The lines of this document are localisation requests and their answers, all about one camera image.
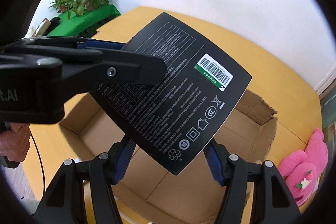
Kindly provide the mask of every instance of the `open cardboard box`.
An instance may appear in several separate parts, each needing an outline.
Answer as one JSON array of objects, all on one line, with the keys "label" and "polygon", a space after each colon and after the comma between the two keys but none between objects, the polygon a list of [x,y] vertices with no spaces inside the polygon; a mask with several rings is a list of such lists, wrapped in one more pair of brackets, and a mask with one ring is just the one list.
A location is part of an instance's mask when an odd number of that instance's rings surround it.
[{"label": "open cardboard box", "polygon": [[[215,139],[249,162],[264,161],[275,137],[276,111],[246,90]],[[80,160],[107,152],[124,136],[90,94],[59,123]],[[213,223],[225,187],[212,178],[203,153],[175,176],[136,147],[125,177],[113,186],[127,206],[158,224]]]}]

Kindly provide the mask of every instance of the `gray wooden floor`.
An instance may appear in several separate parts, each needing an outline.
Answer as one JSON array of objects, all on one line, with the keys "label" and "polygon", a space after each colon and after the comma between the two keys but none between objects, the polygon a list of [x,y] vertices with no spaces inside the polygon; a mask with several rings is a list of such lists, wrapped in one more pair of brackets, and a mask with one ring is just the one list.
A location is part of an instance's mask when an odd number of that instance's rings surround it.
[{"label": "gray wooden floor", "polygon": [[36,199],[21,164],[15,169],[2,166],[0,169],[5,174],[8,184],[11,186],[18,199],[21,199],[22,197],[30,200]]}]

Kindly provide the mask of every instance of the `green tablecloth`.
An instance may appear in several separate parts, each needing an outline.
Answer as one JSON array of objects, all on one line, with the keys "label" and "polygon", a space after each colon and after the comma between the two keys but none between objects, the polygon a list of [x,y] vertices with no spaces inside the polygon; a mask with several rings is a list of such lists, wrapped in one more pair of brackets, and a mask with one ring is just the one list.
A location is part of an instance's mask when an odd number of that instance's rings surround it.
[{"label": "green tablecloth", "polygon": [[119,15],[120,13],[114,5],[104,5],[97,10],[87,12],[79,17],[76,17],[75,13],[72,12],[70,19],[68,19],[68,13],[66,12],[58,16],[61,18],[60,24],[47,36],[76,37],[80,33],[97,24],[98,22],[106,18],[114,18]]}]

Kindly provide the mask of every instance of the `blue gripper pad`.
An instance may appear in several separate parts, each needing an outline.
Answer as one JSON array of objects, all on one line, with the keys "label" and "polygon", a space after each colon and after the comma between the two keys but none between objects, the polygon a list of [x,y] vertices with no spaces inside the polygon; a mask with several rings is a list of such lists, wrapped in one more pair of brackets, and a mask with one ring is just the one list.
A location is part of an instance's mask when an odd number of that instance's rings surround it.
[{"label": "blue gripper pad", "polygon": [[132,158],[135,146],[136,143],[132,139],[129,139],[127,141],[127,144],[121,150],[120,155],[115,163],[115,169],[114,169],[115,173],[113,177],[115,184],[117,184],[121,179],[124,178],[127,167]]},{"label": "blue gripper pad", "polygon": [[215,149],[208,143],[203,149],[205,158],[208,162],[208,166],[212,173],[213,179],[219,183],[219,185],[224,185],[223,167],[221,160],[219,159]]},{"label": "blue gripper pad", "polygon": [[123,43],[87,40],[82,45],[78,45],[77,48],[92,47],[92,48],[108,48],[111,50],[120,50],[124,46],[125,44]]}]

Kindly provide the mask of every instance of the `black handle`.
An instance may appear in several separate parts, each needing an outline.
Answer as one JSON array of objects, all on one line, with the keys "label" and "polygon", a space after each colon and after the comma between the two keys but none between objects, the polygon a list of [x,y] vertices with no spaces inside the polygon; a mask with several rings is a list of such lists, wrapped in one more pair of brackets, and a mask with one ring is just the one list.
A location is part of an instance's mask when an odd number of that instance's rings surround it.
[{"label": "black handle", "polygon": [[[6,128],[5,122],[0,122],[0,134],[6,130],[7,128]],[[19,162],[8,160],[7,157],[3,157],[3,156],[0,156],[0,163],[4,167],[13,168],[13,169],[18,167],[20,164]]]}]

